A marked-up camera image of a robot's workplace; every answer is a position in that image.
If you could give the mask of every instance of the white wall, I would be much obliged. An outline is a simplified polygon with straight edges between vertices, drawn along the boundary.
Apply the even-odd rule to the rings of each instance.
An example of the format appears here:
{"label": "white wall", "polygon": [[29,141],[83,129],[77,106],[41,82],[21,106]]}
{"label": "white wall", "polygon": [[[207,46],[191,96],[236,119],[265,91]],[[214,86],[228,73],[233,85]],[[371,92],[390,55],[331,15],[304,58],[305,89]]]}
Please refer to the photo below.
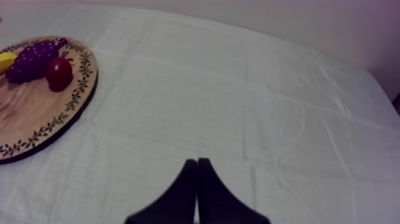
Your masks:
{"label": "white wall", "polygon": [[272,34],[332,52],[375,72],[390,99],[400,92],[399,0],[0,0],[101,2],[168,11]]}

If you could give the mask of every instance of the red apple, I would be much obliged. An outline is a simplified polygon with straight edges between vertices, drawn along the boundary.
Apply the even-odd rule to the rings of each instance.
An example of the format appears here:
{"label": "red apple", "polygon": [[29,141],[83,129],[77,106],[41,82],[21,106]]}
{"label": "red apple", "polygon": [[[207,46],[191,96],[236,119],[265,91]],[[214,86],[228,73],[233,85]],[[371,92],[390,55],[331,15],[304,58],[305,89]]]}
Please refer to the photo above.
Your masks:
{"label": "red apple", "polygon": [[46,79],[53,92],[63,91],[73,80],[72,66],[64,57],[54,58],[46,68]]}

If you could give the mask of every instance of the purple grapes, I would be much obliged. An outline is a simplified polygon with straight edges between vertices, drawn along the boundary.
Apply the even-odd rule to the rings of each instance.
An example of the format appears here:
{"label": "purple grapes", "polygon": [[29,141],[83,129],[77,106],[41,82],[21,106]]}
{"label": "purple grapes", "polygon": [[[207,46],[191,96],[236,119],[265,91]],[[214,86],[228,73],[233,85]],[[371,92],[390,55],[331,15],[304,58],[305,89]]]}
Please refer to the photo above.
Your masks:
{"label": "purple grapes", "polygon": [[10,83],[24,83],[45,77],[47,64],[57,58],[58,50],[67,43],[66,38],[55,41],[40,41],[24,48],[6,71]]}

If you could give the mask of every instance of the banana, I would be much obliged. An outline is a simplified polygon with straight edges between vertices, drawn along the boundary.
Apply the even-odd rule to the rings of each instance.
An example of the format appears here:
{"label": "banana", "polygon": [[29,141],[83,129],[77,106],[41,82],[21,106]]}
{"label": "banana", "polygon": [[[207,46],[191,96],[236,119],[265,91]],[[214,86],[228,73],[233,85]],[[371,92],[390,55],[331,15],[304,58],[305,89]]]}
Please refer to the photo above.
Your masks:
{"label": "banana", "polygon": [[11,52],[0,54],[0,74],[5,72],[14,62],[17,56]]}

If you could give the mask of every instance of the round wooden tray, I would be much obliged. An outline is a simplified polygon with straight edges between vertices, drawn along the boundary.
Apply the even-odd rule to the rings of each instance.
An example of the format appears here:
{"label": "round wooden tray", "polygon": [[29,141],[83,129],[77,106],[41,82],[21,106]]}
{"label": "round wooden tray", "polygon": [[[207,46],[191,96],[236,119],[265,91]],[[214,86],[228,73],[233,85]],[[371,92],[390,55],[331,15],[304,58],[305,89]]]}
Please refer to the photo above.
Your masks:
{"label": "round wooden tray", "polygon": [[[22,41],[0,52],[18,54],[44,36]],[[74,79],[62,92],[52,92],[46,79],[21,85],[0,75],[0,164],[25,158],[59,138],[80,116],[97,85],[98,66],[93,52],[79,41],[67,38],[60,55],[68,51]]]}

